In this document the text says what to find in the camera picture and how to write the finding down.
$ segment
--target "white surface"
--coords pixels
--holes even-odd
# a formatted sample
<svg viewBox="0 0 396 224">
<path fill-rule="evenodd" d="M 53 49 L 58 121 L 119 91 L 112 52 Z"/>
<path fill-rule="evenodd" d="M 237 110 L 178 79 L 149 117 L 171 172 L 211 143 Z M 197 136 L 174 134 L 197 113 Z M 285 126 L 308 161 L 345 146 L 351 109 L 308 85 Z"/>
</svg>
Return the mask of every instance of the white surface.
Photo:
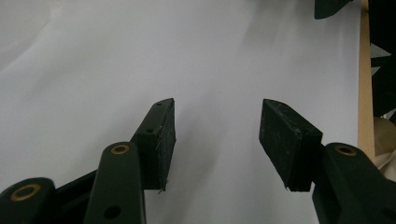
<svg viewBox="0 0 396 224">
<path fill-rule="evenodd" d="M 0 71 L 28 49 L 49 20 L 46 0 L 0 0 Z"/>
<path fill-rule="evenodd" d="M 0 73 L 0 189 L 59 187 L 129 140 L 152 104 L 176 100 L 168 191 L 148 223 L 318 223 L 259 142 L 262 99 L 357 145 L 360 5 L 324 21 L 314 1 L 66 1 Z"/>
</svg>

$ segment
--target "white table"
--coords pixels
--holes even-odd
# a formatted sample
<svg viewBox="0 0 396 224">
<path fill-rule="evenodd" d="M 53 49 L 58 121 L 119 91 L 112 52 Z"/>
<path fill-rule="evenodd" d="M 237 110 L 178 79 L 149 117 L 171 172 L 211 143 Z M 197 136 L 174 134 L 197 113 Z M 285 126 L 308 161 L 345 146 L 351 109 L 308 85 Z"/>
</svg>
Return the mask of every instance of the white table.
<svg viewBox="0 0 396 224">
<path fill-rule="evenodd" d="M 314 1 L 66 1 L 0 72 L 0 189 L 57 187 L 96 169 L 152 104 L 176 100 L 168 191 L 148 223 L 318 223 L 259 142 L 262 99 L 357 145 L 360 3 L 314 20 Z"/>
</svg>

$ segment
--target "black object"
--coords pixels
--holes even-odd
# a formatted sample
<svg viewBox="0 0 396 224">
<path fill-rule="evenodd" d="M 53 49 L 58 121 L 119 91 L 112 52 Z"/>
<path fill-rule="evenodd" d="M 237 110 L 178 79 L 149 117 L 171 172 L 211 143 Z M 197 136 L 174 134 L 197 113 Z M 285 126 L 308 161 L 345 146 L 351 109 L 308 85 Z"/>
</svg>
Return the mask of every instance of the black object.
<svg viewBox="0 0 396 224">
<path fill-rule="evenodd" d="M 396 184 L 358 148 L 318 143 L 321 132 L 288 105 L 263 100 L 260 141 L 285 186 L 309 191 L 320 223 L 395 223 Z"/>
<path fill-rule="evenodd" d="M 381 117 L 396 108 L 396 55 L 391 55 L 372 77 L 373 112 Z"/>
<path fill-rule="evenodd" d="M 337 13 L 352 0 L 315 0 L 315 19 L 321 20 Z"/>
<path fill-rule="evenodd" d="M 175 134 L 175 102 L 152 106 L 131 142 L 107 147 L 97 171 L 58 189 L 23 180 L 0 194 L 0 222 L 146 223 L 144 189 L 165 190 Z"/>
<path fill-rule="evenodd" d="M 396 51 L 396 0 L 369 0 L 370 42 L 390 54 Z"/>
</svg>

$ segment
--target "black plastic linkage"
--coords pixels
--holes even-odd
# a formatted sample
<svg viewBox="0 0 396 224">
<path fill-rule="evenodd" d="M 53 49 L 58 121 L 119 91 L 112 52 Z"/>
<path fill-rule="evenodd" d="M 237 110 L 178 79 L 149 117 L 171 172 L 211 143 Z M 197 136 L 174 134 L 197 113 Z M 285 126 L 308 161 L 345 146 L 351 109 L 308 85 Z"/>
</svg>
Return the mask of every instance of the black plastic linkage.
<svg viewBox="0 0 396 224">
<path fill-rule="evenodd" d="M 264 100 L 262 146 L 286 187 L 307 190 L 320 223 L 396 223 L 396 184 L 358 148 L 324 147 L 321 132 L 288 105 Z"/>
<path fill-rule="evenodd" d="M 104 150 L 97 171 L 58 189 L 31 178 L 4 190 L 0 222 L 146 223 L 144 189 L 165 190 L 175 142 L 175 101 L 157 102 L 131 142 Z"/>
<path fill-rule="evenodd" d="M 85 224 L 146 223 L 144 191 L 137 146 L 121 142 L 102 154 Z"/>
</svg>

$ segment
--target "wooden board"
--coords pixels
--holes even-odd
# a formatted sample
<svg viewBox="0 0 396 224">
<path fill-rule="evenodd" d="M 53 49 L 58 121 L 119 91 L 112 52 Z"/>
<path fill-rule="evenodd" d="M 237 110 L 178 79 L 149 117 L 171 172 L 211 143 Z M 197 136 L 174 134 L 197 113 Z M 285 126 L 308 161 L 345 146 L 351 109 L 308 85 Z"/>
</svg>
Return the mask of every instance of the wooden board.
<svg viewBox="0 0 396 224">
<path fill-rule="evenodd" d="M 358 147 L 371 161 L 375 157 L 372 74 L 368 1 L 361 1 L 361 42 L 359 59 Z"/>
</svg>

